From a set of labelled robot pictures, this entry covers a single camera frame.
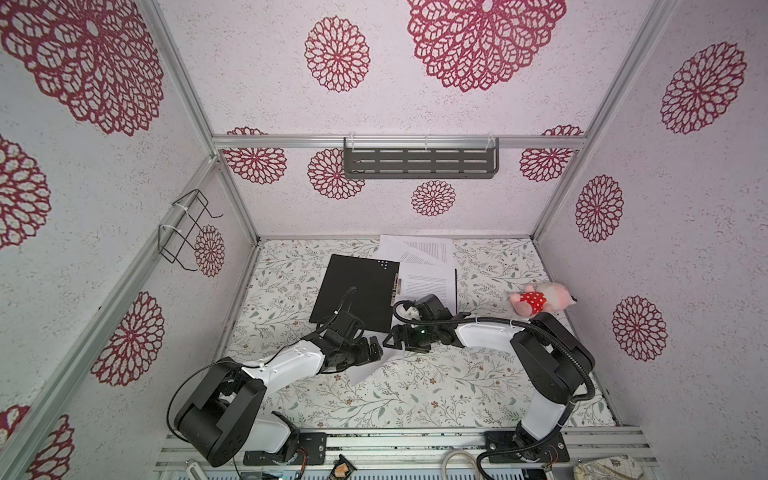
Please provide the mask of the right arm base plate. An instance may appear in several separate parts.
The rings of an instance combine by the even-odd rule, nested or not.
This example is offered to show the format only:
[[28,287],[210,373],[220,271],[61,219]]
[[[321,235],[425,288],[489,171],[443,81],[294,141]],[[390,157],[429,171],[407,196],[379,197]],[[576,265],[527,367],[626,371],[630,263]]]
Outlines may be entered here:
[[492,464],[567,463],[571,460],[560,431],[536,440],[523,430],[499,430],[483,433],[484,446]]

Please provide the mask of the blue black folder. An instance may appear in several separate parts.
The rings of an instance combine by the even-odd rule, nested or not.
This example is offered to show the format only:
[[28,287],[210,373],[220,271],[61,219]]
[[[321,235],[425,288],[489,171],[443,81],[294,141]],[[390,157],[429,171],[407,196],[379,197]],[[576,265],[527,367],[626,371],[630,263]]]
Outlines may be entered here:
[[387,333],[394,321],[390,302],[400,263],[333,254],[324,270],[309,321],[326,322],[347,290],[354,287],[350,312],[362,320],[367,331]]

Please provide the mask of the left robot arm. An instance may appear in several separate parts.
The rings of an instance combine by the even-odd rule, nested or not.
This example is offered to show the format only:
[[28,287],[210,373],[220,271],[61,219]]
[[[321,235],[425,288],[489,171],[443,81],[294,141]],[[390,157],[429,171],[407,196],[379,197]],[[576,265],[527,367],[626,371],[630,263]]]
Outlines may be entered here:
[[176,414],[166,413],[166,424],[213,467],[240,452],[261,452],[285,464],[299,452],[300,429],[277,411],[261,415],[263,401],[300,380],[338,374],[382,357],[380,342],[364,335],[361,320],[338,309],[267,359],[243,363],[223,357],[195,371],[192,375],[202,379]]

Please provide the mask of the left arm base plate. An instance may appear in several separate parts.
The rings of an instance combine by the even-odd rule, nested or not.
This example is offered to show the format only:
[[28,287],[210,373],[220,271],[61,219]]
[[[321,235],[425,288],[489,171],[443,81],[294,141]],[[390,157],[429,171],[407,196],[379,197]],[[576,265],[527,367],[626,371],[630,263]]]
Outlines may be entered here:
[[299,429],[278,412],[258,418],[241,451],[245,466],[315,466],[325,462],[328,435]]

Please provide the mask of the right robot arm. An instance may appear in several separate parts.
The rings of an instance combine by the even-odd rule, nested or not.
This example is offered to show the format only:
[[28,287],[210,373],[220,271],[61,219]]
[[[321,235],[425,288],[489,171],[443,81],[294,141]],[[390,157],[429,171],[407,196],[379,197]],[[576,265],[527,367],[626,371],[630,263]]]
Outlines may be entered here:
[[519,450],[538,448],[554,439],[577,404],[596,395],[591,377],[594,357],[550,313],[540,312],[529,320],[453,314],[432,294],[417,301],[398,301],[392,313],[397,323],[383,341],[385,348],[428,353],[440,343],[517,357],[535,389],[513,438]]

